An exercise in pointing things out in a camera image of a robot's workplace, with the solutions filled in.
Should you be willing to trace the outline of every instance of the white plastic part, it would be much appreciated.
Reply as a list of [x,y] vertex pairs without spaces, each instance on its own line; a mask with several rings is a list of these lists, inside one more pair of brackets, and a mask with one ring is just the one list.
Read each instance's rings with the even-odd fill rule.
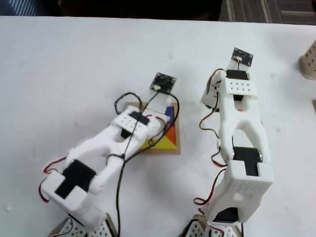
[[223,84],[225,85],[228,94],[257,97],[256,86],[252,81],[226,78],[223,81]]
[[[224,237],[238,237],[231,226],[214,226],[224,232]],[[221,237],[220,231],[207,226],[204,230],[199,221],[193,221],[186,233],[185,237]]]
[[212,225],[216,215],[229,208],[238,208],[239,222],[246,222],[260,206],[262,196],[273,183],[269,164],[258,163],[259,176],[247,176],[244,161],[230,160],[222,182],[215,188],[211,202],[203,207],[205,217]]
[[[229,64],[227,66],[227,69],[230,69],[230,70],[237,70],[238,68],[238,62],[235,61],[235,60],[230,60],[229,61]],[[239,64],[239,70],[241,71],[246,71],[248,72],[248,70],[250,69],[249,66],[246,66],[242,63]],[[212,79],[212,82],[211,84],[212,85],[215,85],[216,82],[224,79],[226,77],[226,73],[224,71],[218,71],[213,79]],[[216,91],[215,91],[215,88],[213,86],[211,86],[209,88],[209,92],[208,94],[206,93],[207,92],[207,88],[205,88],[204,90],[204,93],[202,95],[202,98],[201,98],[201,102],[209,107],[214,107],[215,103],[216,103]]]
[[77,221],[75,221],[74,219],[72,221],[73,221],[73,227],[72,227],[71,220],[68,220],[65,223],[65,225],[62,227],[62,229],[60,230],[59,234],[67,233],[69,230],[71,230],[68,234],[64,234],[62,236],[63,237],[86,237],[86,236],[88,237],[114,237],[111,234],[111,231],[105,221],[101,223],[98,229],[94,231],[90,231],[90,232],[87,232],[87,229],[81,224],[79,224]]
[[[85,163],[85,161],[87,161],[86,159],[93,157],[108,158],[107,165],[91,180],[88,193],[80,187],[75,186],[65,199],[61,198],[55,191],[64,181],[65,177],[56,171],[52,171],[42,183],[41,188],[43,192],[67,213],[84,224],[89,230],[98,228],[105,219],[106,213],[95,206],[93,195],[98,195],[103,190],[109,178],[117,173],[123,165],[121,158],[111,156],[110,154],[124,154],[130,136],[123,140],[120,134],[122,128],[130,133],[133,132],[137,122],[136,119],[129,115],[133,111],[138,111],[138,108],[128,106],[128,108],[114,119],[102,132],[93,138],[85,140],[69,151],[65,161],[65,168],[75,159]],[[169,120],[168,116],[158,114],[148,109],[143,112],[143,116],[147,115],[151,115],[148,117],[150,121],[147,125],[141,122],[137,123],[128,149],[126,150],[125,158],[131,157],[144,144],[146,139],[155,136],[161,131],[161,123],[156,116],[163,119],[164,122]]]
[[301,73],[304,77],[316,80],[316,41],[299,59]]
[[185,237],[204,237],[204,236],[205,236],[205,230],[203,229],[199,221],[192,221]]
[[[243,111],[238,111],[235,107],[231,83],[246,83],[250,91],[244,90],[242,100]],[[266,132],[261,124],[257,93],[255,85],[251,81],[224,79],[220,86],[220,117],[221,127],[219,129],[219,137],[221,144],[221,155],[225,161],[234,158],[232,137],[236,129],[241,129],[245,132],[254,148],[257,148],[263,156],[263,162],[270,163],[270,152]]]
[[[244,89],[244,93],[239,93],[239,95],[244,96],[241,102],[243,111],[238,111],[235,107],[234,94],[236,94],[237,89],[231,89],[233,85],[241,86],[238,91],[240,88]],[[202,209],[208,223],[218,225],[218,222],[212,222],[217,214],[229,207],[236,207],[238,221],[244,223],[260,206],[262,196],[273,183],[274,177],[270,165],[268,141],[259,117],[257,93],[252,82],[223,79],[219,96],[221,127],[218,145],[221,147],[221,156],[228,163],[228,166],[222,182],[215,188],[211,201]],[[236,129],[243,130],[253,147],[262,154],[262,162],[257,163],[259,176],[246,175],[244,161],[233,160],[232,136]]]

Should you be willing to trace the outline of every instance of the perforated white plate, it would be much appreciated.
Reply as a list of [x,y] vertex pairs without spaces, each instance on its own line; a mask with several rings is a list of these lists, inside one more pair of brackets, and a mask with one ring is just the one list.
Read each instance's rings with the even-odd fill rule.
[[226,78],[224,82],[229,94],[257,96],[256,86],[252,81]]
[[[62,237],[85,237],[85,235],[88,233],[88,237],[113,237],[108,225],[104,221],[102,225],[99,227],[99,229],[91,232],[87,232],[85,230],[85,227],[80,225],[77,221],[73,220],[73,228],[72,230],[68,233],[63,235]],[[63,234],[69,231],[71,229],[71,220],[68,220],[66,224],[63,226],[59,234]]]
[[[235,234],[231,226],[215,226],[215,227],[224,231],[224,237],[238,237],[238,235]],[[214,230],[211,227],[210,227],[210,230],[211,230],[211,237],[221,237],[222,233],[220,231]]]
[[[224,237],[238,237],[230,226],[215,226],[224,231]],[[209,237],[211,231],[211,237],[221,237],[221,232],[212,229],[210,226],[204,230],[198,221],[193,221],[186,234],[186,237]]]
[[204,237],[205,231],[198,221],[193,221],[186,234],[186,237]]

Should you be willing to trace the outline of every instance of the white tabletop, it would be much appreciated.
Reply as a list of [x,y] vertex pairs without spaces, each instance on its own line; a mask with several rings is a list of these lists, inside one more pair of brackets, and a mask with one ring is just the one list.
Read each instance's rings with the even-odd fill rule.
[[[181,103],[180,156],[142,155],[128,163],[120,209],[123,237],[175,237],[197,213],[217,172],[211,132],[198,129],[209,75],[233,48],[254,54],[275,183],[245,223],[245,237],[310,236],[315,226],[316,81],[297,61],[316,27],[100,18],[0,18],[1,236],[46,236],[65,217],[38,196],[42,167],[115,118],[113,103],[144,98],[156,72],[176,77]],[[205,125],[219,128],[219,115]],[[117,223],[117,177],[104,208]]]

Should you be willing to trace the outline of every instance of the circuit board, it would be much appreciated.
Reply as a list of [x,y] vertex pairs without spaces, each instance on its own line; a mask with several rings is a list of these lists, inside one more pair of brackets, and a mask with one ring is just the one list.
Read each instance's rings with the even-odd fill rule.
[[150,86],[150,90],[159,90],[161,93],[169,94],[176,80],[176,78],[173,78],[171,76],[162,73],[157,73],[153,83]]
[[253,58],[252,54],[242,51],[239,48],[234,48],[232,59],[234,61],[238,61],[237,60],[238,58],[241,58],[241,61],[240,61],[241,64],[251,67],[252,58]]

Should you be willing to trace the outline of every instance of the white 3d-printed robot arm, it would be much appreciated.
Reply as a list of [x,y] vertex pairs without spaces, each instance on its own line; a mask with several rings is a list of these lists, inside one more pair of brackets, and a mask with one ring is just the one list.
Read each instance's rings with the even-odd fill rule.
[[[243,99],[236,102],[234,95],[241,95]],[[210,224],[234,225],[251,217],[274,177],[254,83],[222,78],[219,100],[221,127],[218,147],[228,166],[222,182],[203,210]],[[235,103],[239,103],[241,109],[237,109]],[[245,132],[254,148],[233,147],[232,137],[236,129]]]
[[[60,187],[67,180],[63,174],[56,171],[52,171],[42,183],[42,190],[51,200],[90,230],[98,228],[105,219],[106,213],[96,206],[92,195],[98,195],[103,190],[108,179],[122,167],[122,158],[115,155],[124,154],[129,143],[125,158],[131,157],[144,144],[146,139],[155,136],[161,131],[162,125],[156,119],[156,116],[163,119],[165,123],[169,120],[169,117],[166,115],[146,109],[142,114],[146,118],[146,122],[137,122],[137,119],[133,116],[135,113],[138,113],[138,108],[129,106],[102,132],[93,138],[85,140],[69,151],[65,162],[65,171],[69,170],[73,163],[79,163],[80,169],[77,167],[75,169],[75,171],[79,172],[79,174],[76,174],[78,176],[70,176],[70,179],[80,179],[82,176],[87,176],[86,173],[82,172],[82,169],[88,170],[91,180],[86,184],[87,190],[84,190],[80,185],[75,185],[68,193],[64,194],[62,191],[60,194]],[[127,132],[127,137],[125,138],[121,136],[123,130]],[[84,162],[87,158],[100,156],[105,157],[105,159],[108,158],[108,162],[104,169],[96,174]]]

